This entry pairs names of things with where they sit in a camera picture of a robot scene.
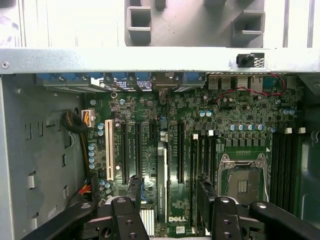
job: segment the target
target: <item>black cable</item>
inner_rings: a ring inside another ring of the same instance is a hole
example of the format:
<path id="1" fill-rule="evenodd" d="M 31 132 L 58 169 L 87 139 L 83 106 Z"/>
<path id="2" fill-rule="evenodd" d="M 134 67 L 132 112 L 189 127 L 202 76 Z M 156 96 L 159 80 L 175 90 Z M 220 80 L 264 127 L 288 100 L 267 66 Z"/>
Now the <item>black cable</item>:
<path id="1" fill-rule="evenodd" d="M 82 119 L 72 111 L 66 111 L 61 116 L 62 125 L 70 132 L 79 134 L 81 150 L 84 159 L 85 175 L 89 176 L 89 157 L 88 157 L 88 140 L 87 140 L 87 129 L 88 126 Z"/>

